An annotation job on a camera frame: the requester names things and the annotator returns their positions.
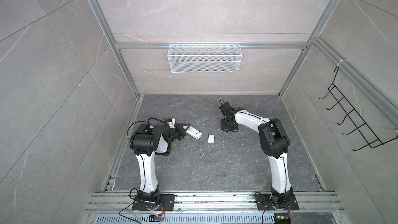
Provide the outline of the white remote control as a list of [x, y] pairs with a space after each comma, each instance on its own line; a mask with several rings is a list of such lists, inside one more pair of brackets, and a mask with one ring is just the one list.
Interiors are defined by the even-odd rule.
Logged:
[[199, 140], [202, 136], [202, 132], [200, 132], [199, 130], [197, 130], [192, 126], [187, 127], [186, 133], [195, 138], [196, 140]]

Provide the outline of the white battery cover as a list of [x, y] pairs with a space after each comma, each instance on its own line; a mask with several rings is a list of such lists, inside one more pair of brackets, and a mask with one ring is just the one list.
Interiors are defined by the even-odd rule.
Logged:
[[213, 144], [215, 141], [215, 136], [214, 135], [209, 135], [208, 136], [208, 143]]

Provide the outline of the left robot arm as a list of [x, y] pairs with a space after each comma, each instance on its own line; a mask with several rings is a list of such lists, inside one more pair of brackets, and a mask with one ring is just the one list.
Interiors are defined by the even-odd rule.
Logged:
[[182, 140], [188, 123], [153, 125], [148, 121], [140, 121], [135, 132], [129, 137], [130, 148], [133, 150], [140, 166], [141, 184], [138, 199], [144, 203], [160, 204], [159, 182], [155, 173], [155, 156], [168, 156], [172, 143]]

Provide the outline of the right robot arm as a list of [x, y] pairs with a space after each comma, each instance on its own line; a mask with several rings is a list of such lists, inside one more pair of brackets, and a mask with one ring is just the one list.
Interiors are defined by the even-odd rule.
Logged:
[[262, 151], [268, 156], [271, 173], [272, 207], [282, 209], [293, 199], [294, 192], [290, 183], [287, 157], [290, 140], [278, 118], [263, 118], [243, 108], [233, 108], [228, 102], [220, 100], [219, 106], [224, 119], [221, 120], [223, 131], [237, 132], [239, 125], [244, 125], [259, 134]]

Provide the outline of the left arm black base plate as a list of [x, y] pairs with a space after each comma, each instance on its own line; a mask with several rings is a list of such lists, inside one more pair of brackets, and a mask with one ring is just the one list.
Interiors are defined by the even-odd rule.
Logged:
[[174, 194], [137, 196], [133, 201], [133, 211], [172, 211], [175, 204]]

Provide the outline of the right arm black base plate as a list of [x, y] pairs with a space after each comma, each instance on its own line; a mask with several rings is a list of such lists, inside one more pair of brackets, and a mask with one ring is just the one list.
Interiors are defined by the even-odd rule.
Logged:
[[278, 194], [261, 194], [256, 192], [254, 194], [255, 203], [260, 211], [298, 211], [299, 205], [297, 203], [295, 195], [280, 197]]

